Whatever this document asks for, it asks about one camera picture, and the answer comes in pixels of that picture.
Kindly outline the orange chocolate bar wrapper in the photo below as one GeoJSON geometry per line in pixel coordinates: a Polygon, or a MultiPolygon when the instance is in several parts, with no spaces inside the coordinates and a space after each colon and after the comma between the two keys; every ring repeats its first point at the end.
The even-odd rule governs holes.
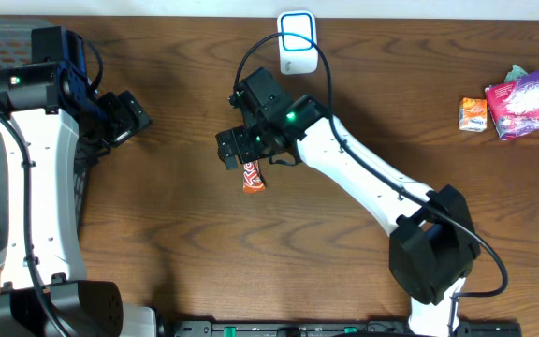
{"type": "Polygon", "coordinates": [[[244,193],[254,194],[266,190],[258,160],[243,165],[242,181],[242,191],[244,193]]]}

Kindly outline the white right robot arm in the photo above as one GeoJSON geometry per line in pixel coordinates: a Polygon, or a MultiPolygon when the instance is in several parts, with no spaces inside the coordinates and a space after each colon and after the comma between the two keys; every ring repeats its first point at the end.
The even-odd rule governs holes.
{"type": "Polygon", "coordinates": [[[228,169],[290,153],[329,177],[361,204],[389,239],[388,267],[411,298],[412,333],[449,336],[459,326],[457,295],[480,254],[465,197],[435,191],[392,168],[356,140],[310,95],[284,91],[267,69],[236,84],[230,104],[243,124],[217,134],[228,169]]]}

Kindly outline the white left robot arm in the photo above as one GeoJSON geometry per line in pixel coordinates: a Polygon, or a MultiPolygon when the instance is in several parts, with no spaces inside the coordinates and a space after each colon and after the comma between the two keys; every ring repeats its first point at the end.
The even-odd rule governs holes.
{"type": "Polygon", "coordinates": [[[0,275],[0,336],[161,336],[152,307],[124,303],[92,281],[82,257],[74,174],[146,129],[129,92],[97,92],[91,44],[62,26],[34,29],[31,61],[0,69],[8,235],[0,275]]]}

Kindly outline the small orange snack pack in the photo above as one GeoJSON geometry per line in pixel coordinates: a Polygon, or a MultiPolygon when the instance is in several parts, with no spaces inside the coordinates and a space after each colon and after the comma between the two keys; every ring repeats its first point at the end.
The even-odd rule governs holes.
{"type": "Polygon", "coordinates": [[[486,99],[463,97],[459,103],[459,130],[483,132],[487,129],[488,103],[486,99]]]}

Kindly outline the red purple noodle packet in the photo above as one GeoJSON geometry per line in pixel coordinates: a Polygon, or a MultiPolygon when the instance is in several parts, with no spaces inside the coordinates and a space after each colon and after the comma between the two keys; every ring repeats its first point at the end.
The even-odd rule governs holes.
{"type": "Polygon", "coordinates": [[[485,96],[501,140],[539,130],[539,70],[513,81],[491,85],[485,96]]]}

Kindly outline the teal snack wrapper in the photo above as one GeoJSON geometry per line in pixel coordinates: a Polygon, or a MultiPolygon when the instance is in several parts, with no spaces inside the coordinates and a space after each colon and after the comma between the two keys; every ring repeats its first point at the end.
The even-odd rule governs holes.
{"type": "Polygon", "coordinates": [[[504,82],[515,81],[528,74],[521,66],[512,65],[511,70],[506,74],[504,82]]]}

